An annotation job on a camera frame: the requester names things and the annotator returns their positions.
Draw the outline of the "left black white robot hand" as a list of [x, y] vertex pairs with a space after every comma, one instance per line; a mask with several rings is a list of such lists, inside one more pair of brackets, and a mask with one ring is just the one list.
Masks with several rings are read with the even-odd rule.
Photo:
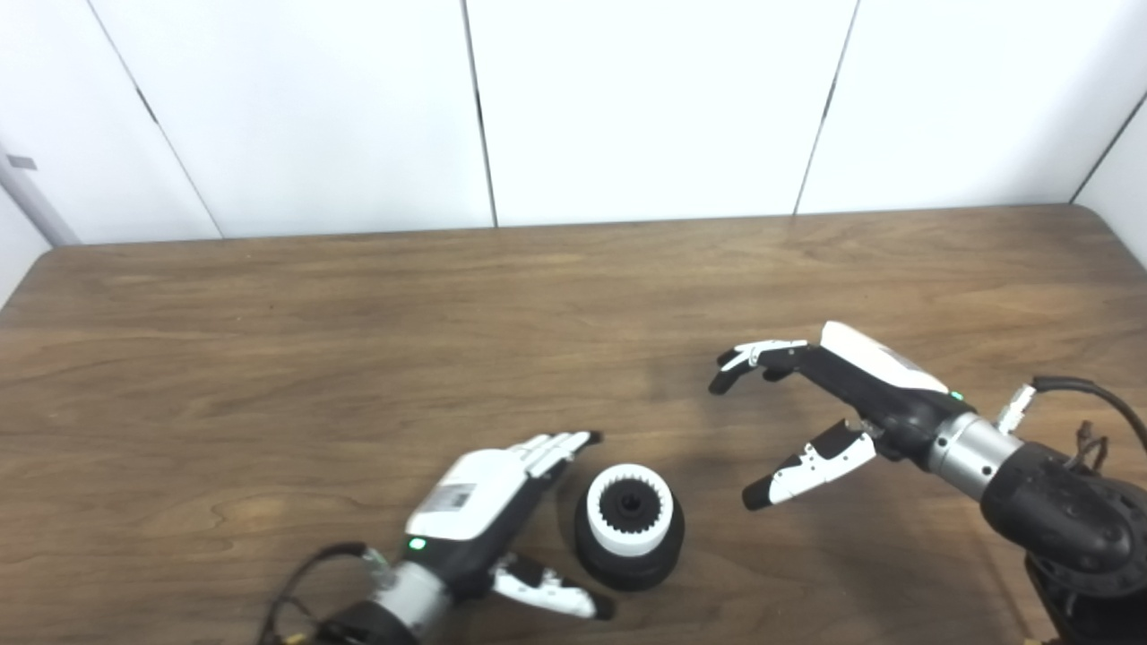
[[601, 442], [594, 430], [536, 435], [460, 457], [407, 519], [395, 572], [396, 615], [409, 627], [490, 592], [579, 619], [609, 621], [611, 597], [574, 583], [545, 564], [513, 554], [513, 541], [565, 467]]

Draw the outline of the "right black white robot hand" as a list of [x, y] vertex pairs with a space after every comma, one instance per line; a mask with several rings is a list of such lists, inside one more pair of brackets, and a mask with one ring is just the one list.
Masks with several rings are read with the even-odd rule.
[[721, 353], [709, 384], [724, 395], [743, 376], [760, 370], [768, 383], [793, 374], [806, 376], [859, 419], [843, 419], [791, 453], [773, 473], [742, 490], [746, 510], [767, 510], [860, 469], [877, 456], [927, 465], [947, 421], [975, 411], [962, 396], [891, 348], [845, 322], [824, 322], [819, 342], [766, 340], [738, 344]]

